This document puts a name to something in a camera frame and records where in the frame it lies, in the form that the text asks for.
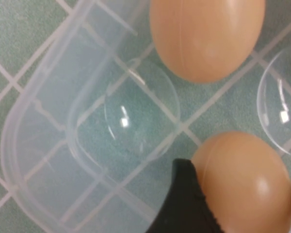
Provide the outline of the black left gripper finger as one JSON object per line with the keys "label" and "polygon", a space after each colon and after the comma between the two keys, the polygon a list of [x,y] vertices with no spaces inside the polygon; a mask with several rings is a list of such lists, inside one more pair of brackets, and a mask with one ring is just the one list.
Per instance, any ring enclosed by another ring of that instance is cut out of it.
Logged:
{"label": "black left gripper finger", "polygon": [[188,159],[175,159],[172,182],[149,233],[222,233],[207,205],[196,170]]}

